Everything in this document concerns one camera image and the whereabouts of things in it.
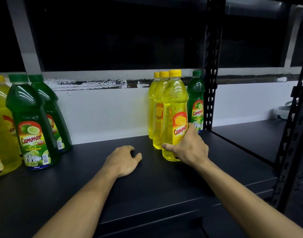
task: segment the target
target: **metal shelving rack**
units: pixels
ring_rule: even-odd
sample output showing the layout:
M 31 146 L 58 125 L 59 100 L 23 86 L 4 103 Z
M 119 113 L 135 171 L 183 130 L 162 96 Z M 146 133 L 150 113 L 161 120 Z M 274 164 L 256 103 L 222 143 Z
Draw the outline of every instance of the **metal shelving rack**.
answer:
M 277 0 L 289 4 L 302 4 L 303 0 Z M 207 23 L 203 55 L 203 80 L 205 82 L 205 128 L 212 129 L 216 77 L 218 72 L 222 23 L 226 0 L 208 0 Z M 280 173 L 271 205 L 287 214 L 295 192 L 303 179 L 303 66 L 297 86 L 293 87 L 292 106 L 276 157 L 275 169 Z

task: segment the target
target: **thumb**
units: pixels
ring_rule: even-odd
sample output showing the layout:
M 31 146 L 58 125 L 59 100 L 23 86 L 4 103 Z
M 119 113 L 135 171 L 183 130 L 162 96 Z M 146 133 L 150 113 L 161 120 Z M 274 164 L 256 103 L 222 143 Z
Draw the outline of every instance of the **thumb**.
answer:
M 142 154 L 141 154 L 141 153 L 138 153 L 138 154 L 134 157 L 134 159 L 137 160 L 137 163 L 139 163 L 139 161 L 141 161 L 142 158 L 143 158 L 143 157 L 142 157 Z
M 172 145 L 172 144 L 167 144 L 167 143 L 164 143 L 161 145 L 165 150 L 167 151 L 171 151 L 171 152 L 174 152 L 175 150 L 175 145 Z

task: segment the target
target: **white wall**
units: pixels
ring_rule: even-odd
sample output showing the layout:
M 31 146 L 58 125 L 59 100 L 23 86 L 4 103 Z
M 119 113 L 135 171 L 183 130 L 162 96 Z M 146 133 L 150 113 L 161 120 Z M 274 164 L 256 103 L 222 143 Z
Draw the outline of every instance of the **white wall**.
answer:
M 296 82 L 219 85 L 213 126 L 265 120 Z M 147 135 L 148 88 L 56 91 L 73 144 Z

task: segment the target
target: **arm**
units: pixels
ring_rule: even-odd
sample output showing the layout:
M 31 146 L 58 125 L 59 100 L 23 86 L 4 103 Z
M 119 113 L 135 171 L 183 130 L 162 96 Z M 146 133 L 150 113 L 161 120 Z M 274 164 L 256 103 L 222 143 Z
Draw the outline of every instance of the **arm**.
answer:
M 192 166 L 209 184 L 222 205 L 249 237 L 303 238 L 303 229 L 223 172 L 208 158 L 209 147 L 193 124 L 178 145 L 163 144 Z
M 98 173 L 37 232 L 34 238 L 92 238 L 115 180 L 133 172 L 142 159 L 141 153 L 132 158 L 132 150 L 132 146 L 115 149 Z

